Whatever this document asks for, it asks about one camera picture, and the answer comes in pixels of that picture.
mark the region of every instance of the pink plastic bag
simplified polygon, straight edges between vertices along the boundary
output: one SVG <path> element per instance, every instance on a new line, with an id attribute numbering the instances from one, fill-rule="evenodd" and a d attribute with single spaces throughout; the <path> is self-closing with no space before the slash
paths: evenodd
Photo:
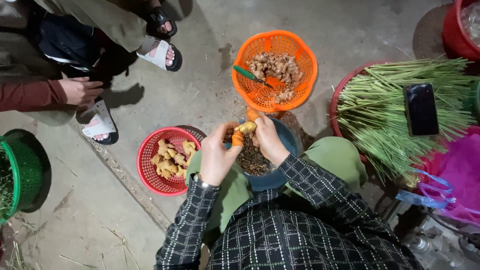
<path id="1" fill-rule="evenodd" d="M 480 128 L 472 126 L 468 135 L 448 143 L 445 154 L 435 153 L 423 170 L 443 178 L 453 186 L 455 202 L 442 209 L 450 218 L 480 227 Z M 444 195 L 425 188 L 424 184 L 444 188 L 429 177 L 422 177 L 419 189 L 424 196 L 442 200 Z"/>

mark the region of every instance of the sandal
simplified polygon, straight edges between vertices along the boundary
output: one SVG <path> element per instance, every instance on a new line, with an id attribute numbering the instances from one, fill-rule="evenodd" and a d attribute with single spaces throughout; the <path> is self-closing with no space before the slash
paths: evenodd
<path id="1" fill-rule="evenodd" d="M 166 22 L 170 22 L 172 25 L 172 30 L 168 33 L 160 33 L 158 29 Z M 177 33 L 177 24 L 174 20 L 171 20 L 165 15 L 165 11 L 161 6 L 154 7 L 148 16 L 147 32 L 151 36 L 155 36 L 160 39 L 168 39 Z"/>
<path id="2" fill-rule="evenodd" d="M 156 53 L 154 56 L 150 56 L 150 52 L 152 51 L 152 47 L 155 42 L 158 43 Z M 171 66 L 167 66 L 165 64 L 165 59 L 167 58 L 167 51 L 169 48 L 172 48 L 173 52 L 175 53 L 175 59 L 173 60 Z M 145 36 L 142 46 L 137 50 L 137 55 L 140 58 L 148 60 L 166 71 L 178 71 L 182 65 L 181 53 L 175 46 L 152 36 Z"/>
<path id="3" fill-rule="evenodd" d="M 82 129 L 82 132 L 85 136 L 92 139 L 96 135 L 108 133 L 108 138 L 94 141 L 102 145 L 112 145 L 118 141 L 119 133 L 115 128 L 115 123 L 110 116 L 110 112 L 108 111 L 103 98 L 97 97 L 95 99 L 95 104 L 88 110 L 82 112 L 80 117 L 82 118 L 86 115 L 93 115 L 90 121 L 98 120 L 99 123 Z"/>

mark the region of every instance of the concrete floor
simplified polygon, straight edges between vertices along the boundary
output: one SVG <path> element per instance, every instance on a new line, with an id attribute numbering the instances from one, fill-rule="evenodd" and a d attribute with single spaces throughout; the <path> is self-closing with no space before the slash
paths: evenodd
<path id="1" fill-rule="evenodd" d="M 169 2 L 181 19 L 177 21 L 179 31 L 171 42 L 183 54 L 183 67 L 169 73 L 138 59 L 127 72 L 114 77 L 113 94 L 104 98 L 107 104 L 115 104 L 111 106 L 114 107 L 111 114 L 120 134 L 117 144 L 92 147 L 78 133 L 74 121 L 60 128 L 40 123 L 33 127 L 49 154 L 55 184 L 42 208 L 37 249 L 33 248 L 36 232 L 29 233 L 23 227 L 23 236 L 21 231 L 16 236 L 27 261 L 39 261 L 43 269 L 79 269 L 59 258 L 61 254 L 100 267 L 103 253 L 107 269 L 125 269 L 123 250 L 114 246 L 118 239 L 108 231 L 110 228 L 126 237 L 141 268 L 153 265 L 164 230 L 185 197 L 163 197 L 143 187 L 136 172 L 138 147 L 149 133 L 164 126 L 190 124 L 209 134 L 218 123 L 243 117 L 244 104 L 233 102 L 241 98 L 233 88 L 230 67 L 237 50 L 252 35 L 288 30 L 300 36 L 316 55 L 319 71 L 314 89 L 287 120 L 308 145 L 315 138 L 331 135 L 327 107 L 332 85 L 336 86 L 350 70 L 365 62 L 406 61 L 409 56 L 415 57 L 413 39 L 419 21 L 430 10 L 451 3 L 449 0 L 181 0 L 181 5 Z M 180 118 L 197 91 L 198 95 Z M 20 113 L 0 113 L 0 123 L 17 120 L 9 127 L 33 126 L 31 119 Z M 362 195 L 375 207 L 383 192 L 379 186 L 367 183 Z M 38 223 L 38 212 L 23 216 L 31 223 Z"/>

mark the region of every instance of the wristwatch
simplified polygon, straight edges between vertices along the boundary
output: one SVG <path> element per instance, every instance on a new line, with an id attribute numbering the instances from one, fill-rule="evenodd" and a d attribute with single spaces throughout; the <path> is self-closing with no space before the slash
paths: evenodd
<path id="1" fill-rule="evenodd" d="M 207 184 L 202 181 L 202 175 L 198 172 L 193 176 L 193 181 L 197 183 L 199 187 L 207 191 L 217 191 L 220 189 L 219 186 Z"/>

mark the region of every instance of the hand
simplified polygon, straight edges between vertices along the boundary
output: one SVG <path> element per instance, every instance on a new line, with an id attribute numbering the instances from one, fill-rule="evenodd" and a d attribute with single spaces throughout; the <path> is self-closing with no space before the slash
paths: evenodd
<path id="1" fill-rule="evenodd" d="M 256 118 L 254 122 L 257 125 L 257 128 L 255 129 L 253 144 L 260 145 L 260 151 L 263 156 L 275 166 L 280 166 L 290 152 L 280 141 L 273 121 L 266 115 L 261 114 L 261 116 Z"/>
<path id="2" fill-rule="evenodd" d="M 86 105 L 103 92 L 103 89 L 99 88 L 103 85 L 102 82 L 89 82 L 89 79 L 81 77 L 59 80 L 67 96 L 67 104 Z"/>
<path id="3" fill-rule="evenodd" d="M 203 139 L 200 175 L 204 183 L 219 186 L 240 154 L 242 146 L 232 146 L 229 150 L 225 150 L 223 145 L 227 130 L 238 125 L 236 122 L 228 122 Z"/>

